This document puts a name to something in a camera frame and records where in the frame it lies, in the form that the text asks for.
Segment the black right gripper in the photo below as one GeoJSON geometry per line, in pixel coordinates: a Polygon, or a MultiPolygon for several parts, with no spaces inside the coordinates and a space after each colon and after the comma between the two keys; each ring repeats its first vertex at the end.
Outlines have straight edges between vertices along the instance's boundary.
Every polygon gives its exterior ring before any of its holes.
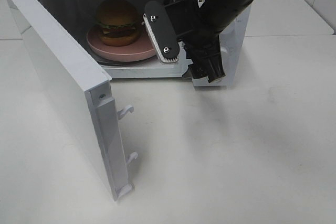
{"type": "Polygon", "coordinates": [[[212,83],[225,77],[219,35],[215,28],[201,20],[197,0],[165,0],[165,10],[176,33],[185,43],[188,66],[193,79],[206,77],[212,83]]]}

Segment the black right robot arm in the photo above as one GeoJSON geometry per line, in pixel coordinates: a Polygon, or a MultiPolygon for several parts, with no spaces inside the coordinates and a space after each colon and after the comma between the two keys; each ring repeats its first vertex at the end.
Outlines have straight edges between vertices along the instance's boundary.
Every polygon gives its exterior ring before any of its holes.
{"type": "Polygon", "coordinates": [[[194,79],[209,83],[225,76],[219,34],[254,0],[167,0],[164,4],[194,79]]]}

